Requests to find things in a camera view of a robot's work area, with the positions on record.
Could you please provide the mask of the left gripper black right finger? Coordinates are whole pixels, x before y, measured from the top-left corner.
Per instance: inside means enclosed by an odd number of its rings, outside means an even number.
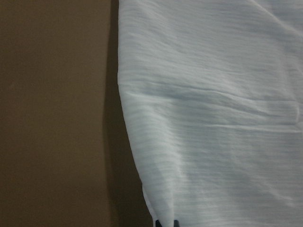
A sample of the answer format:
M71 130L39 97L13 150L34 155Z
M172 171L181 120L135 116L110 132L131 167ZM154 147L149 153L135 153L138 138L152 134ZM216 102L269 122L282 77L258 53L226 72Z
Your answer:
M179 227L179 221L178 220L174 220L174 227Z

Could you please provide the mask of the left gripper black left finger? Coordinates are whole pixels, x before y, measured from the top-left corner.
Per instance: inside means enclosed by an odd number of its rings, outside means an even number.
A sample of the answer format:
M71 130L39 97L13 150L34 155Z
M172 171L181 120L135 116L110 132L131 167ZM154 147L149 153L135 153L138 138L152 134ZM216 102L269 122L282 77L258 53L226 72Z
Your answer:
M155 227L162 227L161 223L159 220L155 221Z

